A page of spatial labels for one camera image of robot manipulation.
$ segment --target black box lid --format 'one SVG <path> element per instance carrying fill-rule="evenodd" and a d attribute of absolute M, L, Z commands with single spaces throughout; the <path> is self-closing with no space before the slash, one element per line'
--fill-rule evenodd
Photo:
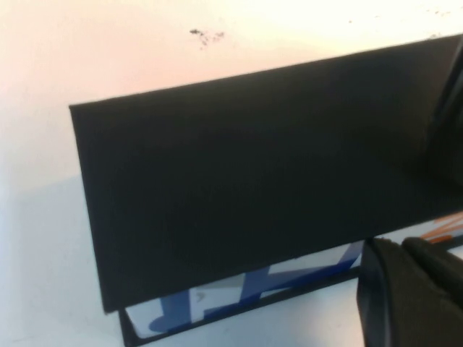
<path fill-rule="evenodd" d="M 423 163 L 460 42 L 72 106 L 105 311 L 463 209 Z"/>

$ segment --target box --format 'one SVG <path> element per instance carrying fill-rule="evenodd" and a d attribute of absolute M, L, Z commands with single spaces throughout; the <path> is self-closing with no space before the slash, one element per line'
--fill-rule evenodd
<path fill-rule="evenodd" d="M 352 277 L 370 237 L 460 240 L 459 215 L 426 221 L 463 210 L 461 47 L 71 106 L 103 308 L 126 345 Z"/>

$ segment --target blue graphic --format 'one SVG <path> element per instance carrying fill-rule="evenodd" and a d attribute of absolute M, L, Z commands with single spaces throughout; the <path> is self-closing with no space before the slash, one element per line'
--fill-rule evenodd
<path fill-rule="evenodd" d="M 277 289 L 296 288 L 308 283 L 316 282 L 332 275 L 350 269 L 355 260 L 362 253 L 363 241 L 355 242 L 349 246 L 342 258 L 335 265 L 325 267 L 311 267 L 303 270 L 286 271 L 269 274 L 270 267 L 265 267 L 245 274 L 241 297 L 236 304 L 215 307 L 204 311 L 204 319 L 228 314 L 236 309 L 248 307 L 260 300 L 262 293 Z M 190 314 L 189 291 L 161 298 L 164 316 L 150 323 L 150 330 L 157 333 L 166 333 L 178 330 L 192 324 Z"/>

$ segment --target white table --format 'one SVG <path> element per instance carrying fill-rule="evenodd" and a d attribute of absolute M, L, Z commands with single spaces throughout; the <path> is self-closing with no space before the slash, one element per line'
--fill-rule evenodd
<path fill-rule="evenodd" d="M 385 2 L 0 1 L 0 346 L 122 345 L 101 308 L 69 104 L 463 31 L 461 1 Z M 153 346 L 361 346 L 355 289 Z"/>

